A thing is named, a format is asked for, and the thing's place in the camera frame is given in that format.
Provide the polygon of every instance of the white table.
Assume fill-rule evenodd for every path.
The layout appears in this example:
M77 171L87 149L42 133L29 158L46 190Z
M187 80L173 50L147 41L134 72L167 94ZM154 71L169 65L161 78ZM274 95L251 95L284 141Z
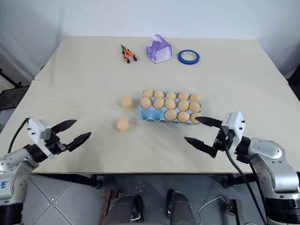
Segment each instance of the white table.
M41 163L37 173L236 173L219 152L215 159L189 145L184 136L212 145L218 129L204 125L142 121L138 102L144 89L187 90L203 96L203 115L222 120L241 110L244 136L281 144L289 163L300 171L298 136L300 104L284 77L255 40L168 38L173 58L154 64L145 54L145 37L66 37L16 108L0 134L0 154L22 120L30 116L50 125L77 122L59 136L68 143L92 132L72 153ZM134 52L137 62L126 64L120 44ZM197 51L200 63L177 60L182 49ZM130 95L133 109L120 99ZM127 132L116 130L116 120L130 120ZM25 130L14 148L32 143ZM239 163L242 170L251 171Z

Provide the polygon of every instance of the blue egg carton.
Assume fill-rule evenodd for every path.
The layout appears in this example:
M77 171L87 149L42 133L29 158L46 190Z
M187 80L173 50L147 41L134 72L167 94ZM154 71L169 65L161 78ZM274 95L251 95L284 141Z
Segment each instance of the blue egg carton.
M156 99L155 97L152 97L152 98L151 98L152 104L154 103L155 99ZM178 103L180 102L180 100L179 100L178 98L176 98L174 101L175 101L175 103L176 103L176 108L175 108L174 110L175 110L175 111L177 112L177 114L178 114L178 113L181 112L181 110L177 107L177 105L178 105ZM166 112L167 110L168 110L168 109L167 109L165 106L162 107L162 108L159 109L159 110L156 109L156 108L154 108L153 105L150 106L148 109L144 109L143 107L139 106L139 115L138 115L138 118L140 118L141 120L167 121L167 120L165 119L165 112ZM190 109L186 110L186 112L187 112L189 115L193 114L193 111L190 110ZM177 118L174 119L173 121L169 122L169 123L173 123L173 122L181 123Z

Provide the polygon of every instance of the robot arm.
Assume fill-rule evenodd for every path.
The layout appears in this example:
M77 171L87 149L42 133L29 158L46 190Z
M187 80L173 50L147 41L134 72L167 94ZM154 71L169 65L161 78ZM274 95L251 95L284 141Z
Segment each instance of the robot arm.
M91 132L78 136L70 144L60 142L56 134L75 122L67 120L51 128L42 120L30 119L27 130L35 144L0 157L0 224L21 224L27 179L39 162L66 150L73 151L89 138Z
M204 125L219 128L213 146L194 138L185 137L195 148L213 158L218 150L229 150L237 160L251 164L257 175L266 202L269 224L300 224L300 189L297 173L285 159L284 149L277 143L242 136L245 121L241 112L228 113L223 121L198 117Z

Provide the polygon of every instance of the orange-handled pliers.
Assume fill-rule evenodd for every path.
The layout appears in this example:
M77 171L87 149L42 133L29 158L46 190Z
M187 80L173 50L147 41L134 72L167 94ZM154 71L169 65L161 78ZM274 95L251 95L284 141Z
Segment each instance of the orange-handled pliers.
M122 47L122 53L123 53L123 55L124 55L124 59L125 59L125 62L126 62L126 63L130 63L129 58L127 58L126 55L131 56L131 57L133 58L134 61L137 61L136 56L135 56L132 52L130 52L129 49L126 49L123 45L121 45L121 47Z

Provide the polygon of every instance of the egg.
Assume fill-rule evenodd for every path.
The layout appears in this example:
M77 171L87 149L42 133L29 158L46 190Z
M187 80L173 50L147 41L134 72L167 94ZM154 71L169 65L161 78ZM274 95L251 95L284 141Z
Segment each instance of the egg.
M164 98L165 94L162 90L157 90L157 91L154 92L154 97L155 98Z
M166 96L166 98L170 98L170 99L173 99L173 100L176 99L176 94L173 91L168 92L165 96Z
M151 105L152 105L152 102L151 102L150 98L143 97L141 99L141 107L143 107L144 109L148 109Z
M189 100L192 102L200 102L201 101L201 96L198 94L193 94L191 97L189 97Z
M189 104L189 109L193 111L193 113L198 113L200 112L200 105L197 102L192 102Z
M189 114L187 112L180 112L177 115L177 119L181 122L187 122L189 120Z
M187 100L181 100L179 103L178 103L178 108L181 110L181 111L186 111L188 110L188 106L189 106L189 103Z
M175 101L173 99L168 98L165 101L165 107L167 109L175 109L176 108L176 103L175 103Z
M152 98L153 97L153 90L145 90L144 97Z
M192 123L194 123L194 124L199 124L200 122L195 119L196 117L199 117L199 116L202 116L202 115L198 112L195 112L189 117L189 120L192 121Z
M132 98L130 96L125 96L124 98L122 98L122 107L123 108L131 108L132 107Z
M121 118L117 121L117 128L119 131L126 131L129 128L129 121L126 118Z
M179 100L188 100L189 93L187 91L182 91L178 95Z
M158 97L157 99L154 100L153 106L156 109L161 109L162 107L164 107L165 105L165 101L161 98Z
M177 112L173 109L165 112L165 119L169 122L173 121L177 117Z

